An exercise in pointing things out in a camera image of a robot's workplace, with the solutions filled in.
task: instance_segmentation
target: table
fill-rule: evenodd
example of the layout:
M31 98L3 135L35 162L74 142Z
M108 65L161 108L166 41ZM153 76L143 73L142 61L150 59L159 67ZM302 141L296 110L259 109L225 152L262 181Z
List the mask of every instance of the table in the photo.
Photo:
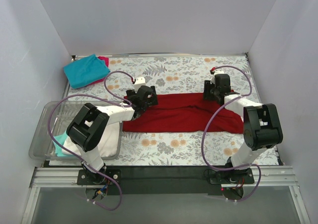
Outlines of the table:
M259 102L252 73L245 56L200 57L200 56L126 56L110 57L111 71L125 71L136 77L142 75L147 85L156 86L157 94L203 92L204 80L210 79L209 70L221 65L232 65L247 73L252 81L253 92L250 100ZM237 70L225 68L235 91L246 94L249 91L245 77ZM131 81L123 74L113 74L107 80L108 88L117 95L124 96L132 89ZM80 89L69 88L67 94L78 93L95 95L116 100L104 88L103 83ZM70 100L91 100L74 97ZM205 165L201 156L203 132L191 133L130 133L124 132L119 156L107 161L107 165ZM205 141L205 154L212 165L224 165L238 151L243 143L242 134L228 132L208 133ZM274 149L268 149L255 163L278 165Z

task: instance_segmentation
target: white wall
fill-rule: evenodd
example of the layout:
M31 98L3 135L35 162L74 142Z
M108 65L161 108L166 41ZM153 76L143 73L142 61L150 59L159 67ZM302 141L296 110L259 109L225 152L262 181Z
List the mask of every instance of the white wall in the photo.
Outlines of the white wall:
M40 0L0 0L0 41L0 223L17 224L35 165L28 149L70 57Z
M41 0L71 54L249 51L276 0Z
M318 223L318 0L277 0L249 58L262 102L278 108L279 153L293 166L311 222Z

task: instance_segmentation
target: wire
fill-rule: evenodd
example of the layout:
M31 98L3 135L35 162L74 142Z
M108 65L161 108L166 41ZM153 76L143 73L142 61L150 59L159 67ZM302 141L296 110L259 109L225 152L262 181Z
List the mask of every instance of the wire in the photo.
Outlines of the wire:
M109 78L110 75L112 75L112 74L114 74L114 73L126 74L127 76L129 76L129 77L131 78L131 82L134 82L134 78L133 78L129 73L124 72L124 71L113 71L113 72L110 72L110 73L105 77L105 79L104 79L104 87L105 87L105 89L106 89L112 96L114 96L114 97L116 97L116 98L118 98L118 99L124 100L124 101L128 102L129 105L131 105L132 103L131 103L129 100L127 100L127 99L125 99L125 98L122 98L122 97L120 97L120 96L117 96L116 94L114 94L113 92L111 92L111 91L108 89L108 87L107 87L107 85L106 85L106 80Z
M261 170L260 170L260 167L257 165L257 164L242 164L242 165L239 165L239 166L235 166L235 167L232 167L232 168L217 168L215 166L212 166L211 164L209 164L209 162L207 161L205 155L204 155L204 140L205 140L205 137L206 137L206 134L207 134L207 131L212 123L212 121L214 120L214 118L217 116L217 114L224 108L226 107L227 105L231 104L232 102L240 99L241 97L246 97L246 96L250 96L252 94L252 83L250 81L250 79L248 78L247 74L241 70L241 69L238 69L234 66L230 66L230 65L224 65L224 66L219 66L217 68L213 68L213 70L215 69L221 69L221 68L232 68L232 69L236 69L238 71L240 71L247 79L247 82L249 84L249 93L248 94L244 94L244 95L241 95L241 96L238 96L234 99L232 99L231 101L228 101L227 103L225 103L224 105L222 105L214 114L213 116L210 118L208 124L206 125L205 129L204 129L204 132L203 132L203 136L202 136L202 141L201 141L201 154L202 154L202 158L204 160L204 162L208 165L208 167L210 169L213 169L215 171L230 171L230 170L234 170L234 169L238 169L238 168L242 168L242 167L250 167L250 166L256 166L258 168L258 171L259 171L259 178L258 178L258 181L254 187L254 189L251 191L250 194L248 194L246 197L240 199L240 200L230 200L230 201L233 201L233 202L241 202L241 201L244 201L246 200L247 198L249 198L255 191L256 189L258 188L259 186L259 183L260 183L260 179L261 179Z
M239 187L239 188L242 188L243 187L243 185L244 185L244 178L242 178L242 185Z
M232 189L236 189L239 186L239 182L240 182L240 180L238 181L237 185L235 187L233 187Z
M107 188L107 185L108 184L106 183L105 186L100 189L100 191L103 191L105 188Z
M109 75L111 75L111 74L113 74L113 73L116 73L116 72L126 74L126 75L128 75L130 78L133 79L133 77L132 77L130 74L126 73L126 72L114 71L114 72L109 73L109 74L105 77L105 80L104 80L105 86L106 86L106 80L107 80L107 78L109 77ZM105 205L103 205L103 204L100 204L100 203L98 203L98 202L92 200L92 199L88 199L88 201L91 201L92 203L94 203L94 204L96 204L96 205L98 205L98 206L100 206L100 207L102 207L102 208L104 208L104 209L106 209L106 210L108 210L108 211L116 210L117 208L119 208L119 206L120 206L120 204L121 204L121 202L122 202L122 199L123 199L123 192L122 192L122 190L121 190L119 184L118 184L114 179L112 179L111 177L109 177L109 176L107 176L106 174L103 174L103 173L99 172L98 170L94 169L92 166L90 166L88 163L86 163L86 161L85 161L81 156L79 156L79 155L77 155L76 153L74 153L73 151L71 151L71 150L65 148L63 145L61 145L61 144L54 138L54 136L53 136L53 134L52 134L51 120L52 120L52 117L53 117L53 114L54 114L55 110L58 108L58 106L59 106L62 102L66 101L67 99L69 99L69 98L71 98L71 97L75 97L75 96L85 96L85 97L94 98L94 99L97 99L97 100L100 100L100 101L104 101L104 102L110 103L110 104L115 105L115 106L122 106L122 105L120 105L120 104L118 104L118 103L116 103L116 102L112 102L112 101L108 101L108 100L106 100L106 99L99 98L99 97L97 97L97 96L86 95L86 94L75 94L75 95L67 96L67 97L63 98L62 100L60 100L60 101L53 107L53 109L52 109L52 111L51 111L51 113L50 113L50 115L49 115L49 119L48 119L48 133L49 133L49 136L51 137L51 139L52 139L59 147L61 147L61 148L64 149L65 151L71 153L71 154L74 155L75 157L77 157L79 160L81 160L82 162L84 162L88 168L90 168L91 170L93 170L95 173L98 173L99 175L103 176L104 178L108 179L108 180L111 181L113 184L115 184L115 185L117 186L117 188L118 188L118 191L119 191L119 202L118 202L118 204L117 204L115 207L113 207L113 208L109 208L109 207L107 207L107 206L105 206ZM123 105L123 107L131 107L132 103L131 103L129 100L124 99L124 98L121 98L121 97L117 97L117 98L120 98L120 99L122 99L122 100L128 102L128 105Z

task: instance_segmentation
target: light blue cloth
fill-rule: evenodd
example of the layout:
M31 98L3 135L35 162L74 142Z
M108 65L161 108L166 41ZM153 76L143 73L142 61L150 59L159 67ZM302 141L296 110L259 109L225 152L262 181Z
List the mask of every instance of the light blue cloth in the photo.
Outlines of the light blue cloth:
M54 136L54 138L61 144L64 144L64 141L67 139L68 135L66 134L66 131L59 136ZM55 145L55 154L57 157L70 157L73 156L72 154L64 154L62 152L62 148L59 147L55 142L53 142L53 144Z
M95 54L76 60L63 69L70 86L74 89L102 79L110 72L105 62L96 57Z

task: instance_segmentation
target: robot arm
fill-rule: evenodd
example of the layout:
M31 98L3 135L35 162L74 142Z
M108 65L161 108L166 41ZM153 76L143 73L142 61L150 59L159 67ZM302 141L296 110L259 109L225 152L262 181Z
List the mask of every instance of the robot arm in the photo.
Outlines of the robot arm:
M91 103L85 104L68 126L66 133L78 147L82 158L96 170L104 172L106 165L100 157L98 143L107 125L122 121L131 121L140 117L149 106L158 104L154 86L146 86L145 79L135 79L133 90L127 90L127 99L132 102L131 107L105 106L100 110ZM83 168L94 183L103 181L84 163Z
M204 99L223 105L240 97L237 92L231 91L228 74L213 69L210 72L212 79L204 83ZM241 97L225 108L243 117L244 123L244 143L228 160L232 167L253 163L264 151L282 142L283 133L274 104L261 104Z

